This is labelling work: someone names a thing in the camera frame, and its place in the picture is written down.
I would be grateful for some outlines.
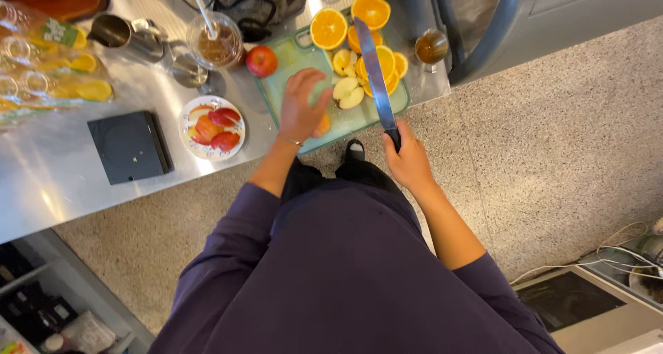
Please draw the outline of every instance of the knife handle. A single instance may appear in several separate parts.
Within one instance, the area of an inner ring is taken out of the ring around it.
[[[398,129],[385,130],[385,134],[389,135],[393,140],[394,148],[396,149],[396,153],[398,153],[401,150],[401,135],[398,133]]]

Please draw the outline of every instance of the stainless steel counter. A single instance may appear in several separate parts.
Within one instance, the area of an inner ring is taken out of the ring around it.
[[[170,39],[183,39],[187,22],[195,16],[179,0],[111,0],[110,11],[124,18],[150,18],[165,28]],[[352,0],[307,0],[294,18],[274,29],[274,37],[310,23],[321,8],[343,9]],[[435,27],[430,0],[387,0],[392,14],[387,27],[394,51],[410,57],[406,77],[410,106],[451,93],[446,73],[426,73],[413,64],[416,37]],[[243,112],[247,141],[233,158],[209,162],[190,154],[180,141],[176,120],[184,104],[198,96],[184,88],[163,64],[145,65],[111,55],[96,46],[114,78],[117,98],[112,104],[87,104],[71,113],[51,113],[0,137],[0,243],[148,195],[161,189],[219,172],[263,156],[277,130],[246,69],[222,73],[216,87]],[[174,171],[161,177],[110,185],[87,129],[87,121],[151,110],[161,124]]]

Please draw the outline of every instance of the hand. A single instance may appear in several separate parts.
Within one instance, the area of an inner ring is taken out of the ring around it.
[[[394,179],[407,188],[412,195],[429,187],[438,187],[430,169],[424,143],[414,138],[410,126],[403,120],[396,120],[401,134],[401,151],[397,154],[394,142],[387,134],[382,134],[386,162]]]
[[[304,142],[313,134],[327,109],[332,88],[328,88],[320,95],[316,106],[311,107],[307,98],[313,86],[325,77],[320,70],[306,68],[288,78],[281,105],[281,136],[296,142]]]

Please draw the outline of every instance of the speckled floor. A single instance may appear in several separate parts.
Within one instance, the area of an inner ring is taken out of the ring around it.
[[[405,114],[438,183],[507,277],[569,262],[625,224],[663,215],[662,37],[663,18],[646,21]],[[384,169],[380,132],[356,137]],[[303,160],[331,176],[343,147]],[[157,333],[179,272],[258,163],[55,230]]]

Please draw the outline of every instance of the kitchen knife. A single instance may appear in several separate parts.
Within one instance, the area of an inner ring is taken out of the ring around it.
[[[377,59],[375,42],[373,41],[369,27],[366,26],[364,21],[361,21],[357,17],[354,18],[354,21],[357,36],[359,37],[361,57],[364,59],[366,73],[369,75],[371,92],[373,93],[373,100],[375,100],[377,114],[380,116],[380,123],[385,129],[385,133],[394,141],[394,147],[396,148],[396,153],[398,153],[401,150],[401,135],[396,128],[396,119],[394,118],[394,112],[391,110],[389,95],[386,93],[385,78],[382,76],[380,61]]]

